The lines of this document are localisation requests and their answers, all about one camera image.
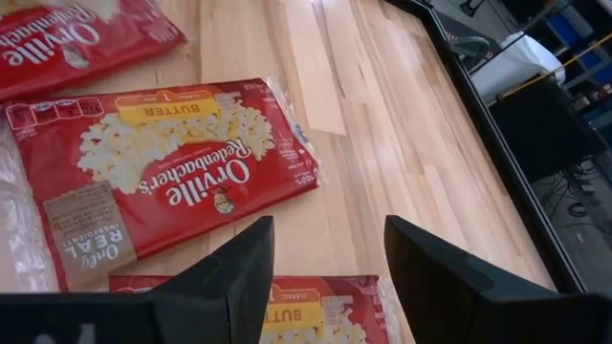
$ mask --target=white object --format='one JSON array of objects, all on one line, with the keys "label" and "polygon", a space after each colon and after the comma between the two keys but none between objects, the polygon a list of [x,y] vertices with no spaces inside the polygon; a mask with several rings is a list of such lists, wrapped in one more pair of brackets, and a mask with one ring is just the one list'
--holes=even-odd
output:
[{"label": "white object", "polygon": [[[511,34],[501,43],[501,47],[512,44],[522,34],[523,32]],[[529,35],[524,35],[474,73],[471,80],[480,96],[487,102],[533,76],[550,73],[561,66],[561,62],[553,53]],[[565,70],[561,68],[555,72],[555,79],[559,84],[565,81]]]}]

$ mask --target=wooden table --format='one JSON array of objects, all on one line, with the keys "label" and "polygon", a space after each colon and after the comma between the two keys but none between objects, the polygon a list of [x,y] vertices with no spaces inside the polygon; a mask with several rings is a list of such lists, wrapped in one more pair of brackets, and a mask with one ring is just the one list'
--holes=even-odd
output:
[{"label": "wooden table", "polygon": [[386,275],[398,214],[552,287],[419,19],[379,0],[161,3],[189,44],[78,92],[280,75],[327,183],[121,273],[175,274],[272,214],[275,273]]}]

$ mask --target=red popcorn package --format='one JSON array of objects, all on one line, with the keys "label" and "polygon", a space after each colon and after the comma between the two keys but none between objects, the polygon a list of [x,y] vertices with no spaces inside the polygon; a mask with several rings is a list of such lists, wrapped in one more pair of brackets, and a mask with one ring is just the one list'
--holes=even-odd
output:
[{"label": "red popcorn package", "polygon": [[[109,290],[145,292],[167,276],[110,276]],[[376,343],[397,341],[387,288],[379,276],[273,279],[260,344]],[[392,324],[387,327],[387,320]]]},{"label": "red popcorn package", "polygon": [[253,79],[9,106],[4,174],[20,157],[59,289],[316,188],[285,103]]},{"label": "red popcorn package", "polygon": [[186,41],[154,0],[0,1],[0,101],[108,74]]}]

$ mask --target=orville redenbacher's logo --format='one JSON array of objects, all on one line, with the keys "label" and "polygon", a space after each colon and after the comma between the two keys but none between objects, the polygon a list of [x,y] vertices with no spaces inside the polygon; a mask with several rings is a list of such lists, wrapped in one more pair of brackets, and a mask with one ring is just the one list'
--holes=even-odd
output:
[{"label": "orville redenbacher's logo", "polygon": [[71,66],[87,68],[89,63],[76,46],[99,43],[99,33],[90,25],[96,19],[92,12],[73,5],[42,15],[17,29],[0,32],[2,60],[9,66],[18,67],[41,64],[56,54],[63,54]]},{"label": "orville redenbacher's logo", "polygon": [[144,195],[153,195],[161,186],[172,185],[164,192],[172,206],[194,206],[212,194],[217,210],[227,214],[233,210],[233,203],[222,186],[225,183],[244,184],[251,179],[252,172],[246,163],[251,153],[242,140],[228,140],[223,148],[196,156],[141,181],[139,190]]}]

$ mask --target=yellow label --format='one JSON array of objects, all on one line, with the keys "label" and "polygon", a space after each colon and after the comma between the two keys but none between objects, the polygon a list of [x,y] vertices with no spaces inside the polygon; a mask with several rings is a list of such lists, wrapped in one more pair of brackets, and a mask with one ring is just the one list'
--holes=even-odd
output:
[{"label": "yellow label", "polygon": [[208,92],[123,97],[116,101],[121,121],[133,125],[159,120],[201,118],[219,114],[221,108]]},{"label": "yellow label", "polygon": [[269,304],[263,332],[322,328],[322,321],[323,309],[320,302]]}]

